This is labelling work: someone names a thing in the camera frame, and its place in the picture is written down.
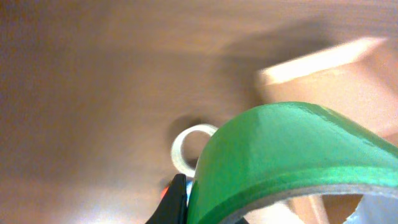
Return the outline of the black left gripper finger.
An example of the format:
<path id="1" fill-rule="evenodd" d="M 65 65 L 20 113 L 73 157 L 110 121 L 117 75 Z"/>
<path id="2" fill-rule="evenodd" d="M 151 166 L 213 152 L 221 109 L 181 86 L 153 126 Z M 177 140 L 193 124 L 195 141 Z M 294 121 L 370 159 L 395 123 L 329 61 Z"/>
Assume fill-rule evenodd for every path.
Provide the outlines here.
<path id="1" fill-rule="evenodd" d="M 186 224 L 187 198 L 186 175 L 176 174 L 146 224 Z"/>

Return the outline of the blue pen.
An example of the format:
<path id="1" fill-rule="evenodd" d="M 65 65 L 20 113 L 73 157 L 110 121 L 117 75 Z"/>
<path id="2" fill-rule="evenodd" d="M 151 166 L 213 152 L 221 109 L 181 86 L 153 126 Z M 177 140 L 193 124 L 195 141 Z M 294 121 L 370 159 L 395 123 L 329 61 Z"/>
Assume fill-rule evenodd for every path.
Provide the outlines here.
<path id="1" fill-rule="evenodd" d="M 193 182 L 189 180 L 186 184 L 186 193 L 187 193 L 187 203 L 189 203 L 190 195 L 192 192 Z"/>

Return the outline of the white masking tape roll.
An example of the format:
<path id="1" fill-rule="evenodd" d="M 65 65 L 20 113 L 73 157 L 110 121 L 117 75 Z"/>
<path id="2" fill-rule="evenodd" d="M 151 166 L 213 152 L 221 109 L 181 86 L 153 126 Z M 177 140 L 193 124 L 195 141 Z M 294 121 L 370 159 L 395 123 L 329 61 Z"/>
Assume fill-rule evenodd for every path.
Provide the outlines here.
<path id="1" fill-rule="evenodd" d="M 193 132 L 201 132 L 212 137 L 216 133 L 218 128 L 212 124 L 198 124 L 182 131 L 174 139 L 171 149 L 170 156 L 174 167 L 181 173 L 185 174 L 187 177 L 193 178 L 195 176 L 195 168 L 190 166 L 188 162 L 183 157 L 183 144 L 185 138 Z"/>

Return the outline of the green tape roll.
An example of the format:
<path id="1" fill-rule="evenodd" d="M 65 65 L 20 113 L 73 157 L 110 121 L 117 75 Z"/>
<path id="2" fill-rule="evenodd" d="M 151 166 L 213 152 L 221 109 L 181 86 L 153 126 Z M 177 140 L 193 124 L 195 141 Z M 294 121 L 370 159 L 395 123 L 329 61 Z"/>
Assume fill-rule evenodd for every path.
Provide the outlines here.
<path id="1" fill-rule="evenodd" d="M 262 105 L 208 141 L 187 221 L 233 223 L 251 210 L 315 194 L 397 197 L 397 148 L 319 105 Z"/>

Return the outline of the brown cardboard box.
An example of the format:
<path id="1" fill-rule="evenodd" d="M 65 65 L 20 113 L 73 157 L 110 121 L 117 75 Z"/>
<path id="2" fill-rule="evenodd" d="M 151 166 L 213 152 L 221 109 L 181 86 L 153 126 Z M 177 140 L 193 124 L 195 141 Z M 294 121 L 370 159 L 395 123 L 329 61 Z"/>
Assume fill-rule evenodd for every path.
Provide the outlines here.
<path id="1" fill-rule="evenodd" d="M 383 37 L 362 37 L 263 68 L 256 88 L 266 103 L 326 106 L 397 144 L 397 52 Z M 254 223 L 396 223 L 397 200 L 371 195 L 296 197 L 247 216 Z"/>

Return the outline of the red utility knife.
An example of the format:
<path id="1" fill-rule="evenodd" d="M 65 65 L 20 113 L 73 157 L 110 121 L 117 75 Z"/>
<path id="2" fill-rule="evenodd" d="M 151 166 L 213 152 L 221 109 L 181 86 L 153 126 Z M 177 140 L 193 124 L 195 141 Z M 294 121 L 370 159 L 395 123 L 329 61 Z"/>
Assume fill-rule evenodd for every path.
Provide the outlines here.
<path id="1" fill-rule="evenodd" d="M 161 194 L 160 194 L 161 199 L 163 199 L 163 198 L 165 197 L 165 194 L 167 193 L 168 189 L 169 189 L 169 186 L 165 187 L 165 188 L 161 191 Z"/>

